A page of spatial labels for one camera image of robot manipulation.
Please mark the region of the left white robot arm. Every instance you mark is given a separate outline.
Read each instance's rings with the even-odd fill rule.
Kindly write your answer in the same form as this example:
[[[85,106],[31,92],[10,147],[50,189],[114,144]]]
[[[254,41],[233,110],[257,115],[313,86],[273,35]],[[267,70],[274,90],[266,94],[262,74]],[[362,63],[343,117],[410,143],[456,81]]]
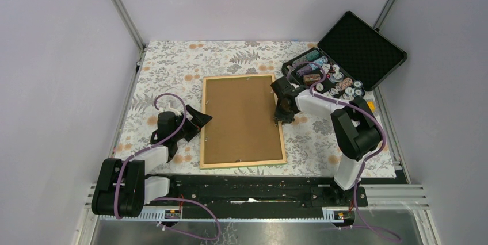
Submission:
[[[143,207],[156,198],[164,205],[174,204],[178,189],[167,177],[148,173],[170,162],[178,151],[178,142],[191,141],[211,120],[211,115],[190,105],[182,113],[175,109],[160,112],[148,150],[125,159],[103,161],[91,200],[92,212],[122,219],[139,216]]]

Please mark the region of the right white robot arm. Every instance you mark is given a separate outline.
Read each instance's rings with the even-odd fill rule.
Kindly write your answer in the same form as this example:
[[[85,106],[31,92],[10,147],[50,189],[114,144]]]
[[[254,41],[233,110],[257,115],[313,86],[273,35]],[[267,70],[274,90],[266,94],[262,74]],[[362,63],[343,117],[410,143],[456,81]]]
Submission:
[[[277,97],[276,124],[290,124],[300,112],[330,117],[343,154],[330,198],[336,205],[346,205],[353,198],[352,189],[359,184],[367,159],[382,150],[378,145],[386,144],[386,134],[368,103],[362,97],[349,102],[327,97],[310,87],[293,85],[286,77],[274,81],[271,88]]]

